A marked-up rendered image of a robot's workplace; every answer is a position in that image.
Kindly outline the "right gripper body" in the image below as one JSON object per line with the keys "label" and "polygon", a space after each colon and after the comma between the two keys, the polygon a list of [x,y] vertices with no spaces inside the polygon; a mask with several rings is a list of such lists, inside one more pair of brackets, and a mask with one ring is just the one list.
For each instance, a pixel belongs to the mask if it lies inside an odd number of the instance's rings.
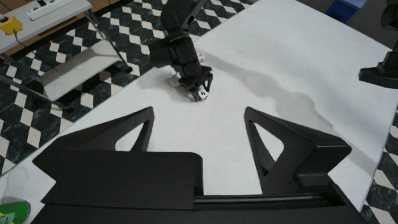
{"label": "right gripper body", "polygon": [[[184,73],[187,77],[187,80],[180,78],[178,80],[181,87],[190,90],[193,85],[196,87],[200,87],[204,82],[206,82],[209,78],[213,76],[212,68],[209,66],[201,65],[198,55],[194,59],[194,62],[181,63],[181,66],[184,70]],[[202,67],[202,68],[201,68]]]}

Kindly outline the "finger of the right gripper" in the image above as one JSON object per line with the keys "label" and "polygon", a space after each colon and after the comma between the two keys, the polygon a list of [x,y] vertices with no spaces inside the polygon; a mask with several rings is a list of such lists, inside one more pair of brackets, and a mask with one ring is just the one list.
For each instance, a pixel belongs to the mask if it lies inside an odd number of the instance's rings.
{"label": "finger of the right gripper", "polygon": [[208,92],[208,93],[209,93],[209,91],[210,91],[210,86],[211,86],[212,80],[213,80],[213,76],[207,80],[207,87],[206,87],[205,82],[202,84],[203,87],[204,87],[204,89],[205,89],[206,92]]}
{"label": "finger of the right gripper", "polygon": [[[182,87],[183,88],[183,87]],[[200,99],[199,99],[199,93],[198,93],[198,89],[197,88],[195,88],[195,87],[192,87],[192,89],[190,89],[190,90],[187,90],[187,89],[185,89],[185,88],[183,88],[184,90],[186,90],[187,92],[189,92],[197,101],[200,101]],[[192,91],[192,93],[194,93],[194,95],[190,92],[190,91]],[[196,95],[196,96],[195,96]]]}

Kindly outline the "white number cube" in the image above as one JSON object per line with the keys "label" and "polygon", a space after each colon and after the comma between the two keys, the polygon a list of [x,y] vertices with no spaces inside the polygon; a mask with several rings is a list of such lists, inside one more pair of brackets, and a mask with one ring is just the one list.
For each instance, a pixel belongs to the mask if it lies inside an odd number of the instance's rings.
{"label": "white number cube", "polygon": [[202,102],[208,98],[208,93],[204,89],[200,90],[198,93],[199,93],[199,99]]}
{"label": "white number cube", "polygon": [[203,53],[197,53],[197,55],[198,55],[200,63],[203,63],[204,59],[205,59],[204,54]]}

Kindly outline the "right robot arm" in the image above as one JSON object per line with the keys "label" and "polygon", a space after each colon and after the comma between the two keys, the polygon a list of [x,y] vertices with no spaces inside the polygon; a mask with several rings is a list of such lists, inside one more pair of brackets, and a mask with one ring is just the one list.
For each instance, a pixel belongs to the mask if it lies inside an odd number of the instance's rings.
{"label": "right robot arm", "polygon": [[[387,7],[380,19],[381,27],[388,32],[398,32],[398,0],[386,1]],[[159,69],[170,65],[181,78],[187,80],[180,63],[193,63],[197,57],[192,38],[188,36],[191,35],[189,27],[204,3],[205,0],[167,0],[161,11],[160,20],[168,36],[148,46],[154,67]],[[398,40],[393,50],[387,51],[383,62],[378,62],[376,69],[382,77],[398,79]]]}

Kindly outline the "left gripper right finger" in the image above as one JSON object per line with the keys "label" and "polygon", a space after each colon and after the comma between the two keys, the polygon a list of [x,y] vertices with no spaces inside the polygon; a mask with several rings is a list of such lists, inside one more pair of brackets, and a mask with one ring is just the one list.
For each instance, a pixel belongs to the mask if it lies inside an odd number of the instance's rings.
{"label": "left gripper right finger", "polygon": [[[244,123],[262,194],[278,194],[296,175],[328,174],[351,152],[341,137],[246,106]],[[255,123],[283,143],[274,160]]]}

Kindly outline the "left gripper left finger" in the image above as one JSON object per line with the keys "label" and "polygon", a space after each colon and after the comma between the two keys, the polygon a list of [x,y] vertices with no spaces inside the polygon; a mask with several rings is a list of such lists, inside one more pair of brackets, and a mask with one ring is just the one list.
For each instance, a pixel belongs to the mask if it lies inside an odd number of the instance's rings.
{"label": "left gripper left finger", "polygon": [[117,141],[143,123],[130,151],[147,151],[154,120],[153,106],[149,106],[131,114],[59,136],[47,147],[116,150]]}

